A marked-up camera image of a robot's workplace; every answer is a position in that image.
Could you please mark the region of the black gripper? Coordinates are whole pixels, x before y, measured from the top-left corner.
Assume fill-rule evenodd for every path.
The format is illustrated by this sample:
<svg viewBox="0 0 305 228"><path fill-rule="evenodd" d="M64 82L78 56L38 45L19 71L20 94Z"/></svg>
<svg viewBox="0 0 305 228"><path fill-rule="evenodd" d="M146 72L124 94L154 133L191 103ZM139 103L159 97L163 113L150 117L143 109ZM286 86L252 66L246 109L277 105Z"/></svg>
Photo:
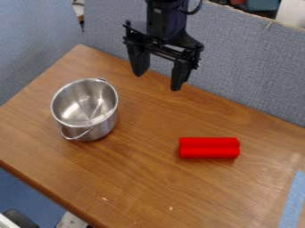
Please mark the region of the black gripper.
<svg viewBox="0 0 305 228"><path fill-rule="evenodd" d="M170 89L179 91L182 84L189 80L191 69L199 68L203 44L187 34L186 29L171 39L159 39L147 33L147 24L143 21L127 20L123 26L123 43L134 74L141 77L147 72L151 54L175 61Z"/></svg>

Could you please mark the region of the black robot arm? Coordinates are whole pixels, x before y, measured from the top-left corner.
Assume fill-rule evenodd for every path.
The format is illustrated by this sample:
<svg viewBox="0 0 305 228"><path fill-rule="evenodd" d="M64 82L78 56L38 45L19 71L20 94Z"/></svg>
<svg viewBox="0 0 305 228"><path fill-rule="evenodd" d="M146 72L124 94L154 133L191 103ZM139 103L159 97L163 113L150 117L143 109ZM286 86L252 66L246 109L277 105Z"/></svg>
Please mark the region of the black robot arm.
<svg viewBox="0 0 305 228"><path fill-rule="evenodd" d="M123 36L134 74L141 77L150 68L154 54L174 62L170 89L179 91L191 71L199 67L203 44L186 31L187 17L202 8L202 1L193 11L190 0L146 0L147 21L126 21Z"/></svg>

